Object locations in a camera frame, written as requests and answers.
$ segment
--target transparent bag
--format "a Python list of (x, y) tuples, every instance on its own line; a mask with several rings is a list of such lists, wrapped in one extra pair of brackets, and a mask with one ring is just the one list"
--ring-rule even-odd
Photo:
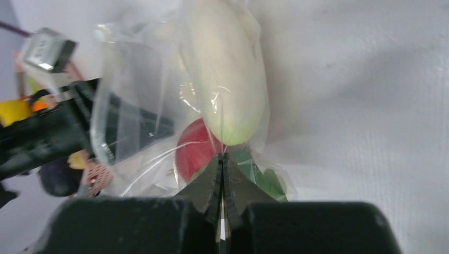
[(104, 61), (91, 136), (115, 175), (109, 194), (172, 196), (228, 152), (272, 197), (294, 198), (286, 172), (259, 160), (270, 108), (260, 27), (247, 6), (183, 1), (136, 19), (98, 26)]

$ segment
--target red object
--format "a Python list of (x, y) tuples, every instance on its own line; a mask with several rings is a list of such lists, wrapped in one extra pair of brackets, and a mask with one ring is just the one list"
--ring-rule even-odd
[(203, 118), (185, 128), (177, 146), (182, 147), (175, 153), (176, 169), (187, 183), (194, 173), (206, 166), (213, 155), (222, 149), (221, 142), (212, 133), (209, 137)]

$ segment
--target black object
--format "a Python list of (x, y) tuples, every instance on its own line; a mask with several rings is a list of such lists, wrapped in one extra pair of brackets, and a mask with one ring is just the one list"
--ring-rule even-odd
[(227, 154), (173, 198), (73, 199), (36, 246), (33, 253), (400, 253), (375, 206), (278, 203)]
[[(0, 128), (0, 180), (27, 172), (33, 168), (67, 157), (70, 154), (85, 149), (93, 156), (89, 135), (90, 119), (98, 85), (98, 79), (76, 81), (62, 90), (67, 91), (72, 99), (60, 102), (51, 110), (40, 110), (29, 118), (17, 121), (7, 127)], [(38, 92), (32, 102), (47, 92)], [(141, 148), (146, 147), (156, 139), (173, 135), (173, 121), (161, 117), (158, 132), (155, 133), (157, 115), (132, 106), (115, 95), (110, 98), (111, 110), (107, 115), (106, 149), (111, 152), (111, 163), (116, 161), (115, 150), (118, 128), (118, 111), (128, 110), (130, 114), (124, 117), (139, 117), (140, 132), (126, 133), (138, 135)], [(119, 160), (129, 155), (122, 155)]]
[(54, 160), (39, 169), (39, 179), (47, 194), (67, 197), (78, 191), (83, 171), (70, 168), (67, 159)]

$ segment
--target white table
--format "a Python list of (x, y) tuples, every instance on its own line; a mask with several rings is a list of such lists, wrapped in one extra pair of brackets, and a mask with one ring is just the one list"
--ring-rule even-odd
[[(24, 29), (80, 42), (101, 75), (97, 23), (164, 1), (12, 0)], [(260, 0), (272, 108), (266, 159), (301, 200), (364, 200), (405, 253), (449, 253), (449, 4), (443, 0)]]

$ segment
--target red fruit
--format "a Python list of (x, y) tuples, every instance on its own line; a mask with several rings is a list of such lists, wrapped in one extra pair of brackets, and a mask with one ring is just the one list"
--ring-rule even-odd
[(175, 152), (176, 169), (187, 183), (194, 173), (209, 163), (215, 153), (221, 152), (220, 141), (212, 133), (209, 136), (203, 118), (185, 128), (177, 145), (180, 148)]

